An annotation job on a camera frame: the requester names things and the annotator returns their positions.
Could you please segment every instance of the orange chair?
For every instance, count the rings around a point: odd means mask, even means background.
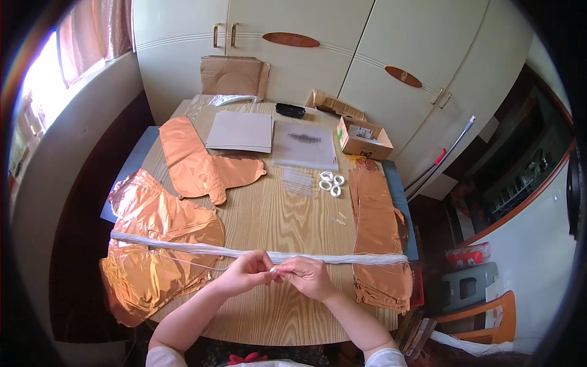
[[[436,318],[439,324],[475,316],[485,311],[501,306],[504,310],[503,319],[498,328],[482,329],[453,334],[455,338],[481,344],[498,344],[514,341],[515,335],[515,298],[512,291],[507,291],[501,297],[487,302],[484,305],[458,311],[453,314]]]

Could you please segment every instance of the white sleeve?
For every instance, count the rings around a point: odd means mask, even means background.
[[[185,359],[175,350],[156,346],[147,353],[145,367],[187,367]]]
[[[375,352],[365,367],[407,367],[403,354],[395,348],[383,348]]]

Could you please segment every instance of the mop handle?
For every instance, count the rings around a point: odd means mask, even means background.
[[[436,158],[436,159],[434,160],[434,163],[432,163],[432,164],[430,165],[430,167],[426,168],[426,171],[422,172],[422,173],[421,173],[421,174],[420,174],[418,177],[416,177],[416,179],[415,179],[415,180],[413,180],[412,182],[410,182],[410,184],[409,184],[408,186],[404,187],[404,191],[406,191],[406,190],[408,190],[409,188],[411,188],[413,184],[415,184],[415,183],[416,183],[416,182],[418,182],[418,181],[419,181],[419,180],[420,180],[422,177],[424,177],[424,175],[425,175],[425,174],[427,174],[427,173],[428,173],[428,171],[430,171],[431,169],[433,169],[433,168],[434,168],[434,166],[438,166],[438,164],[439,164],[440,160],[441,160],[441,159],[442,159],[442,158],[443,158],[445,155],[446,155],[446,149],[445,149],[445,148],[442,148],[442,154],[441,154],[441,155],[440,155],[438,158]]]
[[[428,181],[430,179],[430,177],[432,177],[432,175],[434,174],[434,172],[436,172],[436,170],[440,167],[440,165],[446,160],[446,157],[448,157],[448,155],[450,154],[450,152],[452,152],[453,149],[457,146],[457,144],[461,141],[461,139],[463,138],[463,136],[465,135],[465,133],[467,131],[469,131],[469,129],[471,129],[471,126],[473,126],[473,123],[475,122],[475,120],[477,120],[477,118],[475,116],[471,116],[471,118],[469,119],[469,123],[467,123],[465,129],[460,134],[460,136],[458,137],[457,141],[454,142],[453,146],[450,147],[450,149],[448,150],[448,152],[444,155],[444,157],[440,160],[440,162],[436,165],[436,167],[434,167],[434,169],[432,169],[432,171],[428,174],[428,176],[426,176],[426,178],[422,182],[420,182],[420,184],[407,196],[406,200],[410,200],[414,195],[416,195],[416,193],[418,192],[418,190],[422,186],[424,186],[424,184],[426,183],[426,181]]]

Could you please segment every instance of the bundle of white string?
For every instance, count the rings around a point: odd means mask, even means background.
[[[135,234],[127,234],[121,233],[117,231],[110,232],[110,237],[129,244],[137,244],[137,245],[146,245],[156,248],[167,248],[169,250],[177,250],[177,251],[184,251],[190,254],[198,254],[198,255],[221,255],[221,256],[228,256],[228,257],[239,257],[244,254],[248,254],[252,251],[241,251],[241,250],[233,250],[226,247],[219,247],[219,246],[212,246],[208,244],[198,243],[198,244],[189,244],[189,243],[171,243],[165,241],[157,241],[151,238],[135,235]],[[407,262],[407,257],[405,255],[400,254],[352,254],[352,255],[308,255],[308,254],[298,254],[295,252],[275,252],[275,251],[267,251],[269,258],[274,264],[281,264],[285,260],[296,257],[296,256],[305,256],[316,260],[324,260],[327,264],[361,264],[361,265],[392,265],[392,264],[400,264],[402,262]]]

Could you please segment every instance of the red package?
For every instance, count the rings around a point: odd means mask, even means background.
[[[445,251],[446,260],[455,269],[463,270],[487,262],[491,255],[489,242]]]

